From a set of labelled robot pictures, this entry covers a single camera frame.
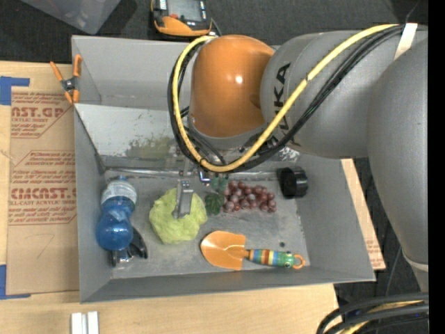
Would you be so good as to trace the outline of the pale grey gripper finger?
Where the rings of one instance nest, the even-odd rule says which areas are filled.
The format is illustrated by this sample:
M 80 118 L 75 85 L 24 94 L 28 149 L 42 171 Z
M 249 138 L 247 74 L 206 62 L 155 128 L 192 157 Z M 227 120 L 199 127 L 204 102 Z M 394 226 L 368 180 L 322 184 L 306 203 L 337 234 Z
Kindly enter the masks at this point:
M 179 180 L 176 193 L 176 203 L 172 215 L 178 219 L 190 214 L 194 190 L 188 180 Z

